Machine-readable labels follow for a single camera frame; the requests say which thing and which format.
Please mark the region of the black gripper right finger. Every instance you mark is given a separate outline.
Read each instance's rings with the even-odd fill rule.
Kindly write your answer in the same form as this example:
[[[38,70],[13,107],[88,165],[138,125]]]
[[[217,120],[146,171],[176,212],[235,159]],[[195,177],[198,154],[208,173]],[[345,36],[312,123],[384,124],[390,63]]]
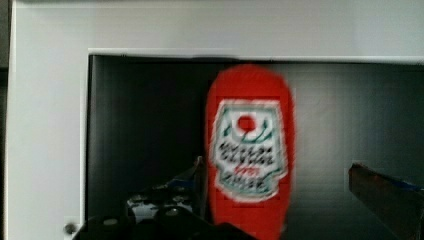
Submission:
[[[349,190],[398,240],[423,240],[423,188],[354,163]]]

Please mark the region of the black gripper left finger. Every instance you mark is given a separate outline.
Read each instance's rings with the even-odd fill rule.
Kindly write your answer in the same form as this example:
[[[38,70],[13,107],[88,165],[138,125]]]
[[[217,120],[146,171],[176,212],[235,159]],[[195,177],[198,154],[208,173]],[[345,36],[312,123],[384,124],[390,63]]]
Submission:
[[[165,183],[144,188],[126,200],[128,215],[135,223],[152,220],[165,207],[182,207],[203,217],[206,208],[207,171],[202,156],[193,166]]]

